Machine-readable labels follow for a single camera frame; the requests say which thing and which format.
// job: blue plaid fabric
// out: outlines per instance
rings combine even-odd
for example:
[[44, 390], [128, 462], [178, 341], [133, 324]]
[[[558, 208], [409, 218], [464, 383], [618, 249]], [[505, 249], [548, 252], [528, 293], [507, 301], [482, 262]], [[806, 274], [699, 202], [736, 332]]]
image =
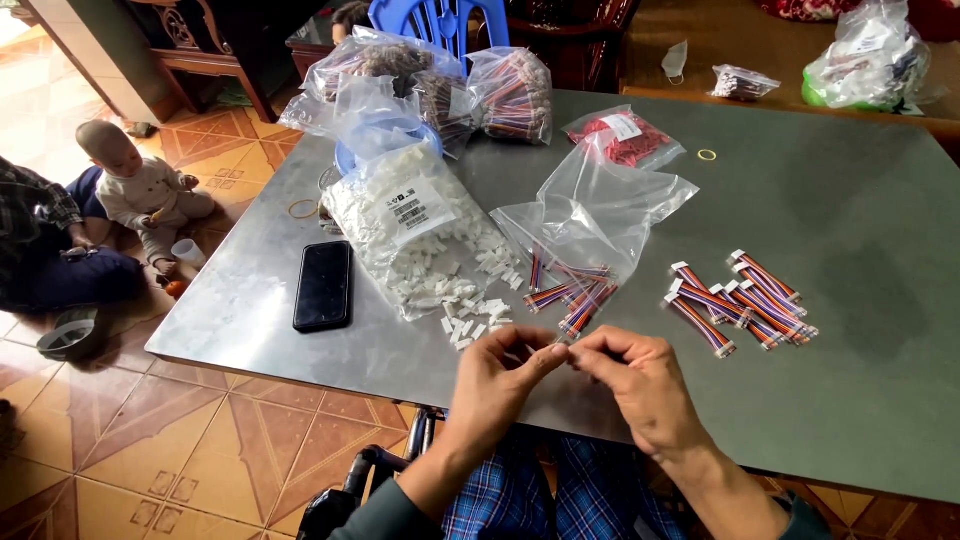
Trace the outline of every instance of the blue plaid fabric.
[[547, 434], [557, 460], [557, 499], [532, 433], [514, 426], [470, 476], [444, 516], [449, 540], [639, 539], [637, 518], [661, 540], [686, 536], [644, 483], [636, 450]]

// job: child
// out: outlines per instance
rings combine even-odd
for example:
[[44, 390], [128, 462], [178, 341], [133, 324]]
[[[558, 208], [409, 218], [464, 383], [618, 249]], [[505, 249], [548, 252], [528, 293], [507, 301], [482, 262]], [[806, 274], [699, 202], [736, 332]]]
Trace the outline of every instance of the child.
[[333, 13], [333, 18], [330, 19], [330, 28], [331, 34], [333, 34], [333, 44], [339, 45], [347, 39], [353, 32], [354, 26], [364, 26], [367, 28], [373, 28], [373, 24], [370, 22], [370, 16], [367, 15], [367, 12], [370, 10], [370, 2], [347, 2], [339, 10]]
[[160, 158], [141, 158], [123, 131], [109, 122], [91, 120], [77, 128], [77, 143], [104, 169], [97, 199], [107, 217], [140, 235], [147, 262], [164, 275], [177, 268], [170, 249], [177, 230], [190, 219], [213, 211], [208, 193], [193, 192], [200, 182], [175, 171]]

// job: white cup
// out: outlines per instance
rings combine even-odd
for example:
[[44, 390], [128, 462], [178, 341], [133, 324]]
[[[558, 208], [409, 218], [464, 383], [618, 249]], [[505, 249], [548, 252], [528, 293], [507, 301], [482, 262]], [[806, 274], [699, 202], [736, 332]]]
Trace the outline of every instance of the white cup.
[[174, 254], [174, 257], [186, 262], [190, 266], [193, 266], [197, 270], [200, 270], [206, 264], [206, 256], [204, 252], [200, 251], [200, 247], [197, 246], [197, 242], [194, 242], [190, 238], [185, 238], [174, 244], [173, 249], [170, 250], [170, 253]]

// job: phone screen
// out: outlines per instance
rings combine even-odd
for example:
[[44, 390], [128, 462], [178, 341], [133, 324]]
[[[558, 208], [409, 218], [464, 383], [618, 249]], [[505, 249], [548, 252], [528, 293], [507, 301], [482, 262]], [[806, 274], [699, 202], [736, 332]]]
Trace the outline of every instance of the phone screen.
[[300, 266], [294, 328], [311, 331], [348, 323], [349, 290], [349, 242], [307, 246]]

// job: orange floor tile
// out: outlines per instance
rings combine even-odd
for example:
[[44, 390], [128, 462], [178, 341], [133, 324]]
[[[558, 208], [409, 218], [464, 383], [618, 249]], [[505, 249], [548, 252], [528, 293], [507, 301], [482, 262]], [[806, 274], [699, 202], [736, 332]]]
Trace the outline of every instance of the orange floor tile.
[[[71, 182], [87, 167], [73, 130], [109, 109], [39, 27], [0, 47], [0, 80], [0, 155]], [[182, 112], [137, 145], [200, 178], [220, 204], [184, 231], [211, 256], [301, 136], [235, 108]], [[125, 242], [142, 259], [135, 236]], [[50, 317], [0, 312], [0, 398], [17, 411], [0, 426], [0, 538], [292, 540], [306, 504], [342, 484], [360, 449], [403, 452], [409, 407], [144, 352], [173, 303], [152, 287], [112, 308], [105, 351], [85, 366], [36, 352]], [[555, 486], [556, 467], [544, 469]], [[755, 478], [771, 493], [800, 493], [837, 538], [960, 530], [955, 505]], [[650, 481], [676, 496], [662, 473]]]

